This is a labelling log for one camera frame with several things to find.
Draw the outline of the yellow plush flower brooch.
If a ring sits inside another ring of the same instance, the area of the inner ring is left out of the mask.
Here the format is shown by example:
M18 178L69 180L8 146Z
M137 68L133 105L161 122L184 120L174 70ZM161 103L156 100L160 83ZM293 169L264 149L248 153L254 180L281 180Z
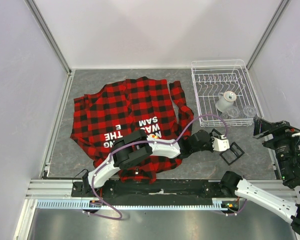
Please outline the yellow plush flower brooch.
M149 137L153 138L153 139L158 139L158 136L154 135L154 134L150 134Z

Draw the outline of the red black plaid shirt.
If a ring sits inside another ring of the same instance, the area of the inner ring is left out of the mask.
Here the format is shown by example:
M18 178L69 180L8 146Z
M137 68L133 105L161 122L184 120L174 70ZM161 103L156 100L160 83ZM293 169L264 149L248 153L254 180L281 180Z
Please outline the red black plaid shirt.
M189 137L193 119L179 81L143 76L106 84L97 93L75 98L70 137L96 168L116 140L140 129L163 140Z

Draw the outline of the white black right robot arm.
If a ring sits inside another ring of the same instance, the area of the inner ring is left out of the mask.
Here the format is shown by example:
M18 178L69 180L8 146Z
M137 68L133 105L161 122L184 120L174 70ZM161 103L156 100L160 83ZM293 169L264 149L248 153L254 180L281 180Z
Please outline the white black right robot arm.
M262 145L274 151L275 173L282 184L292 190L300 186L300 129L285 120L269 122L259 116L255 116L253 122L255 139L272 136L263 141ZM244 198L271 211L289 223L292 230L300 235L300 203L287 201L258 188L233 171L225 172L219 182L219 191L225 197Z

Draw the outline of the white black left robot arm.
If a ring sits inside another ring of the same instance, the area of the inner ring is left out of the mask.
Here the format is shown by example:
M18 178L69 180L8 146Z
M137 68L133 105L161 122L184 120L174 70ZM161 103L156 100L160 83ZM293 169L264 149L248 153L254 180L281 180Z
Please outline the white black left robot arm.
M179 135L177 139L156 139L141 129L114 142L113 148L105 160L96 169L85 173L82 177L82 191L89 197L96 196L100 187L120 170L135 167L150 156L168 159L185 159L196 152L216 149L216 140L212 134L200 130L186 137Z

